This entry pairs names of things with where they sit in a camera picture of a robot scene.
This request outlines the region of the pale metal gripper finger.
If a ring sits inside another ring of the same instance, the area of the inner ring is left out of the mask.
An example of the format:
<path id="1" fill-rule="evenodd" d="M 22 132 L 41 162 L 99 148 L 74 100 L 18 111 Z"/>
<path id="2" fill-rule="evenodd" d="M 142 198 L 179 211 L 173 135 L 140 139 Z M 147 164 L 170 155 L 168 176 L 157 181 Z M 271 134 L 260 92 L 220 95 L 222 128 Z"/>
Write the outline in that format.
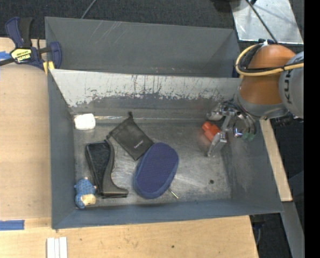
<path id="1" fill-rule="evenodd" d="M 211 157 L 214 151 L 220 151 L 227 143 L 227 135 L 225 132 L 218 132 L 212 139 L 207 151 L 207 157 Z"/>

